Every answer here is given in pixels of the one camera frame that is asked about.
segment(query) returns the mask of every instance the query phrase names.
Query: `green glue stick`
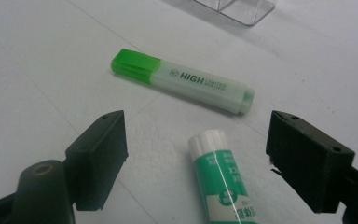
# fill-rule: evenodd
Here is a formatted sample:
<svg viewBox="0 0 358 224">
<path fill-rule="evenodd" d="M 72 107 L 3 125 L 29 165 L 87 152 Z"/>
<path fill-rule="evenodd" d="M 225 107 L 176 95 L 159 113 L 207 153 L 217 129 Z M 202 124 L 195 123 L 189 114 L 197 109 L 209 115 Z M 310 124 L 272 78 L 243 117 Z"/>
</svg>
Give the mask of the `green glue stick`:
<svg viewBox="0 0 358 224">
<path fill-rule="evenodd" d="M 111 62 L 116 74 L 172 91 L 234 114 L 249 111 L 255 91 L 245 84 L 146 54 L 122 49 Z"/>
<path fill-rule="evenodd" d="M 257 223 L 223 131 L 210 130 L 188 141 L 209 224 Z"/>
</svg>

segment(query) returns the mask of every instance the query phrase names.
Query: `white cap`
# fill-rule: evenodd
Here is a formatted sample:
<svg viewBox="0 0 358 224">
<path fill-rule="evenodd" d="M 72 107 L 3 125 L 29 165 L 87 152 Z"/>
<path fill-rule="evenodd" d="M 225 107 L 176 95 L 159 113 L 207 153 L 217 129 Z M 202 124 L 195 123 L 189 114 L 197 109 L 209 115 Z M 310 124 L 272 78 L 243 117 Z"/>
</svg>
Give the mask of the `white cap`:
<svg viewBox="0 0 358 224">
<path fill-rule="evenodd" d="M 206 153 L 228 149 L 226 135 L 221 130 L 208 130 L 196 134 L 188 140 L 188 146 L 193 161 Z"/>
</svg>

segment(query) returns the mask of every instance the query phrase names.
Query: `white table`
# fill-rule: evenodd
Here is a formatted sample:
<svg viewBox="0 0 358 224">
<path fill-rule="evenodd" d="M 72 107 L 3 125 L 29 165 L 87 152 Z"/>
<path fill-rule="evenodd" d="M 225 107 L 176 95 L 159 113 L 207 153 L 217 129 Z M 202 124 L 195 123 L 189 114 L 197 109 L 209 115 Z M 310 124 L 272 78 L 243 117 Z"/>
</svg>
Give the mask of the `white table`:
<svg viewBox="0 0 358 224">
<path fill-rule="evenodd" d="M 247 83 L 253 106 L 231 115 L 116 76 L 122 48 Z M 205 223 L 187 140 L 216 128 L 260 223 L 341 223 L 345 206 L 313 214 L 270 171 L 265 146 L 281 110 L 354 150 L 358 168 L 358 1 L 280 0 L 246 28 L 189 0 L 0 0 L 0 198 L 116 110 L 130 156 L 104 210 L 76 223 Z"/>
</svg>

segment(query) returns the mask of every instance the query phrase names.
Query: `glue stick label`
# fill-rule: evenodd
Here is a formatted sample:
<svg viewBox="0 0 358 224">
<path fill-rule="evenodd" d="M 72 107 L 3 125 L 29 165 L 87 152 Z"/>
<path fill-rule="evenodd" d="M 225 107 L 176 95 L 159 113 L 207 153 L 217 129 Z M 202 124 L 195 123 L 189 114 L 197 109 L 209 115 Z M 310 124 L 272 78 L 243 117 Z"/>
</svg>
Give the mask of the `glue stick label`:
<svg viewBox="0 0 358 224">
<path fill-rule="evenodd" d="M 230 150 L 206 153 L 194 165 L 210 224 L 257 223 Z"/>
</svg>

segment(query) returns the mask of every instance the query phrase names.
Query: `acrylic box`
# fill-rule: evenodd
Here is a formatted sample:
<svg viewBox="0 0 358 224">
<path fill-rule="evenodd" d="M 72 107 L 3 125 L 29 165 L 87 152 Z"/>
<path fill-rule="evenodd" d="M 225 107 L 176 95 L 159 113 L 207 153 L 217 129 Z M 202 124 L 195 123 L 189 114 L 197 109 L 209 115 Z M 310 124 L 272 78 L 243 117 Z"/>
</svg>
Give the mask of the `acrylic box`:
<svg viewBox="0 0 358 224">
<path fill-rule="evenodd" d="M 277 0 L 194 0 L 243 25 L 252 26 L 275 8 Z"/>
</svg>

